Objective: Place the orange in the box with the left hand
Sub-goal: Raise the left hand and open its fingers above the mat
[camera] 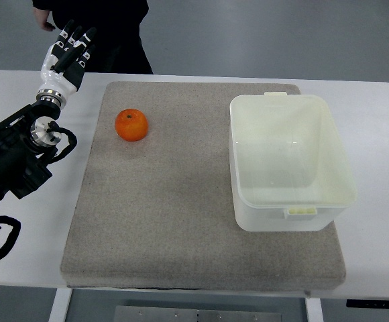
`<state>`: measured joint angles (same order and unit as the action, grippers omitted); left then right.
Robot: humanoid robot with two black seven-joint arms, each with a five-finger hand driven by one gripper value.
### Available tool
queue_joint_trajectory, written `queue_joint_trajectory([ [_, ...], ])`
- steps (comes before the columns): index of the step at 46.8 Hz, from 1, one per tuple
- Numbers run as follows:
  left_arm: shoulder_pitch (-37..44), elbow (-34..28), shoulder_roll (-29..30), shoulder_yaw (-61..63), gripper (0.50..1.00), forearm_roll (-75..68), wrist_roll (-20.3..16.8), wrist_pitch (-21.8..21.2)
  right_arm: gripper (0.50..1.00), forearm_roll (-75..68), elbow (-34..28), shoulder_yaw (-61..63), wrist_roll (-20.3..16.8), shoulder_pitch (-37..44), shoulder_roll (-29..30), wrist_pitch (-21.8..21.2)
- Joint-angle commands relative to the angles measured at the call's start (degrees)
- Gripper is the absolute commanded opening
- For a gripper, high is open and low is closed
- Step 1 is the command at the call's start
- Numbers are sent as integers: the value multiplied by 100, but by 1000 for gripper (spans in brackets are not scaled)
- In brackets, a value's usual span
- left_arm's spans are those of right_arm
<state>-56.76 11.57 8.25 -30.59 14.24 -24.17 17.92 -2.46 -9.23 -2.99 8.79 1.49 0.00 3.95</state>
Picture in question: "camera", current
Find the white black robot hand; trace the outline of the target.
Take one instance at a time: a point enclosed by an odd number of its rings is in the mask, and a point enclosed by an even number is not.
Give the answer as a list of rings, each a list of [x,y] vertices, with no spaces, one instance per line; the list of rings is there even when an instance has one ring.
[[[95,50],[96,28],[84,30],[70,20],[49,47],[41,68],[39,100],[53,100],[65,106],[69,96],[81,86],[86,66]]]

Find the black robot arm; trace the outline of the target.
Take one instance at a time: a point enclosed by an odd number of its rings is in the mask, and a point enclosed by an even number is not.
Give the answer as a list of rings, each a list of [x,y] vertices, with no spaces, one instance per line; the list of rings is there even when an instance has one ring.
[[[8,192],[22,199],[36,191],[52,176],[48,165],[76,147],[76,136],[56,123],[65,102],[60,93],[41,90],[35,103],[0,122],[0,202]],[[12,217],[1,215],[0,229],[2,225],[11,231],[0,247],[0,260],[12,250],[21,230]]]

